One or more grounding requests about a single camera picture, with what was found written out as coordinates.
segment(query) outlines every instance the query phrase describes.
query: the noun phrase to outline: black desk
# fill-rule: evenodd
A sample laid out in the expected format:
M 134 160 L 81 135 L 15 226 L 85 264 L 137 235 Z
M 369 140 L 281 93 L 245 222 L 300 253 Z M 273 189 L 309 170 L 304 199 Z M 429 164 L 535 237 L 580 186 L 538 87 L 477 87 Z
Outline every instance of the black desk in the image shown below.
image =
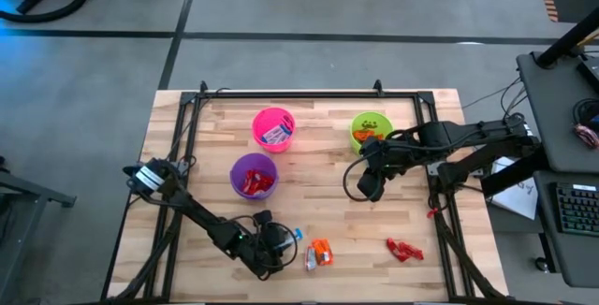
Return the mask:
M 546 235 L 555 249 L 553 258 L 557 258 L 563 279 L 570 286 L 599 287 L 599 238 L 559 232 L 553 213 L 554 193 L 549 189 L 552 182 L 599 186 L 599 176 L 538 171 L 533 177 L 539 192 L 539 206 L 543 212 Z
M 529 97 L 547 164 L 535 168 L 539 212 L 547 239 L 544 251 L 570 286 L 599 287 L 599 238 L 567 235 L 558 231 L 552 182 L 599 185 L 599 152 L 590 150 L 573 132 L 572 107 L 577 101 L 597 97 L 577 71 L 581 60 L 562 58 L 552 69 L 539 67 L 530 54 L 517 58 Z
M 572 107 L 580 99 L 599 97 L 578 73 L 581 61 L 561 59 L 550 70 L 539 67 L 530 54 L 516 61 L 551 169 L 599 174 L 599 152 L 589 151 L 572 131 Z

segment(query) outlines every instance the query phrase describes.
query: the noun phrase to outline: white paper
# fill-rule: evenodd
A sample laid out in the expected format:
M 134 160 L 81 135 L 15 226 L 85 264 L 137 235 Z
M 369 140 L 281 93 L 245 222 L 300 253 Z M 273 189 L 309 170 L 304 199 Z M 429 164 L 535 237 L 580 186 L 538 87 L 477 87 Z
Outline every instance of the white paper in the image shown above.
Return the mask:
M 492 173 L 497 173 L 512 165 L 514 161 L 502 157 L 493 163 Z M 526 218 L 534 220 L 536 214 L 536 200 L 538 192 L 534 185 L 534 179 L 529 178 L 524 182 L 509 187 L 501 193 L 495 195 L 491 201 L 492 204 L 504 208 L 508 211 L 515 212 Z

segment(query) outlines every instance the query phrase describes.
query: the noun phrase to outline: keyboard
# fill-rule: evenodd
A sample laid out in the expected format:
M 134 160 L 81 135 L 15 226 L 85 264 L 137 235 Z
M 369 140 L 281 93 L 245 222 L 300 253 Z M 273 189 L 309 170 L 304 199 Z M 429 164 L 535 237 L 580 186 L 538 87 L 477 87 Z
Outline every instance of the keyboard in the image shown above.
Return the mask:
M 553 183 L 560 231 L 599 237 L 599 187 Z

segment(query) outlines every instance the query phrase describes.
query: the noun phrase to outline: green bowl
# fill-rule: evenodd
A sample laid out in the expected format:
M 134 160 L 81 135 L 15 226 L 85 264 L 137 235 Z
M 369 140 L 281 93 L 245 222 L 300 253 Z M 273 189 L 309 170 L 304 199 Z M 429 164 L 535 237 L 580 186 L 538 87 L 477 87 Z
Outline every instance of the green bowl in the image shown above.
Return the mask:
M 354 138 L 354 132 L 368 128 L 374 130 L 376 135 L 384 135 L 385 137 L 393 132 L 393 125 L 389 119 L 378 112 L 364 112 L 357 115 L 352 124 L 349 126 L 349 138 L 352 143 L 352 149 L 356 154 L 359 154 L 359 149 L 362 144 Z

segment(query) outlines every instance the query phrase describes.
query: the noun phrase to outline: black floor stripe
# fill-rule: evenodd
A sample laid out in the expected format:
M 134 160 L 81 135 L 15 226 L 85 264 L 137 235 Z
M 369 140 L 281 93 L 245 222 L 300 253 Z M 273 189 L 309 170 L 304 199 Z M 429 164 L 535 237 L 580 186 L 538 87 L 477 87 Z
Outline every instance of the black floor stripe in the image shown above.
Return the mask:
M 168 49 L 167 60 L 165 61 L 165 67 L 162 70 L 162 76 L 158 83 L 158 90 L 166 90 L 170 83 L 170 76 L 172 76 L 172 70 L 177 60 L 177 54 L 179 53 L 179 47 L 181 46 L 181 40 L 183 38 L 183 30 L 187 24 L 189 18 L 189 12 L 191 11 L 191 5 L 194 0 L 184 0 L 181 14 L 179 15 L 179 21 L 177 22 L 177 29 L 175 30 L 175 37 L 170 43 L 170 49 Z
M 396 36 L 396 35 L 337 35 L 337 34 L 275 34 L 275 33 L 184 33 L 184 39 L 256 40 L 256 41 L 322 41 L 322 42 L 381 42 L 381 43 L 477 43 L 499 45 L 551 45 L 558 38 L 542 37 L 476 37 L 476 36 Z M 595 40 L 590 45 L 599 45 Z
M 172 38 L 174 32 L 0 29 L 0 36 Z

